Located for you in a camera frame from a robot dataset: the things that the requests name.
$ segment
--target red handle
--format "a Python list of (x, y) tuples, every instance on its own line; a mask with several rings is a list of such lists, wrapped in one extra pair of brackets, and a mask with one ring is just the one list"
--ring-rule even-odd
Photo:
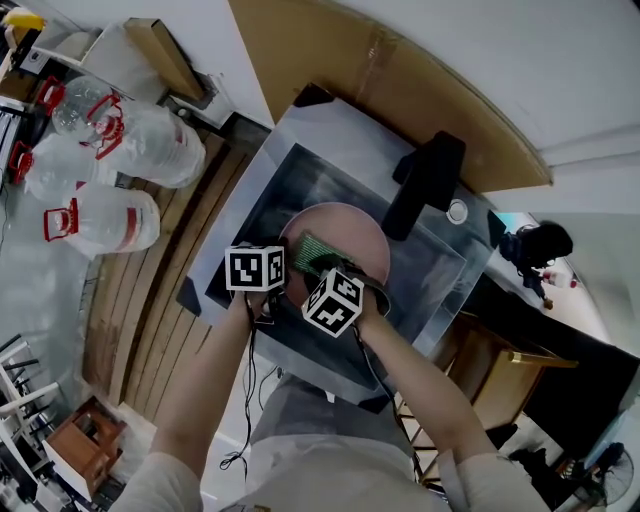
[[(49, 233), (49, 215), (62, 212), (61, 235), (51, 236)], [(44, 211), (44, 239), (47, 242), (65, 238), (78, 232), (78, 200), (74, 197), (69, 204), (69, 208), (54, 208)]]
[(50, 76), (44, 82), (42, 90), (38, 95), (37, 102), (47, 107), (47, 115), (50, 116), (53, 113), (53, 109), (58, 106), (62, 97), (64, 96), (64, 85), (55, 76)]
[(117, 94), (113, 94), (113, 93), (107, 94), (98, 103), (96, 103), (93, 106), (93, 108), (91, 110), (89, 110), (89, 112), (87, 112), (87, 120), (91, 121), (91, 118), (93, 117), (93, 114), (95, 114), (96, 111), (109, 100), (111, 100), (111, 105), (116, 105), (117, 103), (120, 102), (120, 96), (118, 96)]
[[(16, 176), (14, 178), (14, 183), (16, 185), (22, 182), (24, 175), (27, 174), (27, 171), (29, 169), (31, 169), (31, 165), (33, 164), (33, 156), (29, 153), (26, 153), (31, 149), (31, 146), (27, 146), (21, 140), (16, 142), (15, 146), (13, 146), (8, 165), (9, 169), (16, 171)], [(20, 161), (19, 157), (22, 155), (24, 155), (24, 159)]]
[(105, 156), (116, 149), (121, 142), (122, 134), (118, 134), (116, 137), (111, 139), (102, 139), (102, 145), (96, 151), (96, 160), (102, 160)]

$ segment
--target person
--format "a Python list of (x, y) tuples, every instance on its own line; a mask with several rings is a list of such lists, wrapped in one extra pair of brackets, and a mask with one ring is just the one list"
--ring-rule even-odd
[[(231, 302), (189, 372), (159, 413), (150, 454), (114, 512), (202, 510), (200, 479), (263, 298)], [(405, 341), (365, 291), (357, 319), (439, 452), (447, 501), (415, 482), (411, 446), (388, 407), (373, 414), (286, 374), (251, 438), (247, 495), (224, 511), (514, 511), (549, 509), (526, 477), (500, 456), (459, 388)]]

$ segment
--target fiducial marker cube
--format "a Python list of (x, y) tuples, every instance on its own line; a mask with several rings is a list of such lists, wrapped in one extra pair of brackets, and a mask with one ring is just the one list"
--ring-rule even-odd
[(227, 290), (267, 292), (284, 285), (284, 247), (228, 247), (224, 270)]
[(302, 305), (310, 324), (337, 338), (362, 313), (364, 284), (332, 269)]

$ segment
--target sleeve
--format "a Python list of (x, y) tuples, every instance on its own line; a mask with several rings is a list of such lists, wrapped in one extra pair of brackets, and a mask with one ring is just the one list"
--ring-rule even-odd
[(549, 512), (531, 483), (502, 455), (476, 455), (459, 464), (457, 472), (472, 512)]
[(149, 454), (111, 512), (197, 512), (200, 482), (183, 462), (166, 453)]

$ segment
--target wooden floor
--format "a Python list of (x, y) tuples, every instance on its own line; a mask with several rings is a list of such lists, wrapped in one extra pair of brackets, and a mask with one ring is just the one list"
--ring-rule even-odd
[(215, 135), (204, 143), (207, 170), (189, 187), (170, 190), (134, 180), (134, 188), (154, 196), (161, 234), (146, 251), (105, 256), (89, 318), (85, 380), (111, 403), (124, 399), (150, 421), (209, 335), (210, 327), (182, 308), (176, 295), (249, 163), (244, 152)]

